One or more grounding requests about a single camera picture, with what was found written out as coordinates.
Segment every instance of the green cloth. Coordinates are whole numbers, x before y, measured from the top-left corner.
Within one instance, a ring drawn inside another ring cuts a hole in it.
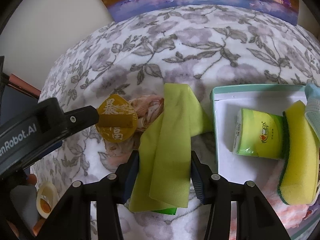
[[[191,137],[212,122],[186,84],[164,85],[164,112],[143,133],[140,166],[129,210],[188,207]]]

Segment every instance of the silver bolt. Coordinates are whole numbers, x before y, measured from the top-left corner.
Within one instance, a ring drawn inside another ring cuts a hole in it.
[[[211,175],[211,179],[213,179],[213,180],[219,180],[221,177],[220,177],[220,175],[219,174],[212,174]]]
[[[71,121],[71,122],[76,122],[77,119],[76,119],[74,116],[71,116],[71,117],[70,117],[70,121]]]
[[[248,185],[249,187],[254,187],[256,184],[255,184],[252,180],[248,180],[248,181],[247,181],[247,185]]]
[[[81,181],[77,180],[74,183],[72,183],[73,187],[80,187],[81,186]]]
[[[107,178],[110,179],[110,180],[113,180],[113,179],[116,179],[117,175],[114,174],[114,173],[110,173]]]

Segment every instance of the yellow sponge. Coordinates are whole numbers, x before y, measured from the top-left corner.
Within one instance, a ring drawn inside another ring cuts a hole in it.
[[[284,132],[288,133],[284,140],[288,139],[289,145],[283,143],[285,165],[278,194],[288,205],[309,204],[316,195],[319,140],[304,117],[305,107],[297,101],[283,112]]]

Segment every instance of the white floral fabric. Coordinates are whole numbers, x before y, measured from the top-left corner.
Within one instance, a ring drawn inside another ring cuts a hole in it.
[[[40,100],[56,97],[67,112],[98,107],[112,93],[127,100],[163,96],[164,83],[186,83],[210,115],[216,86],[247,83],[304,85],[320,82],[320,46],[300,26],[243,8],[199,5],[166,8],[95,31],[63,54],[51,69]],[[214,136],[192,139],[214,170]],[[67,138],[31,167],[39,184],[52,181],[60,196],[75,180],[96,182],[111,171],[94,127]],[[118,207],[124,239],[203,239],[210,206],[190,187],[189,206],[175,216],[131,213]],[[92,239],[97,239],[92,205]]]

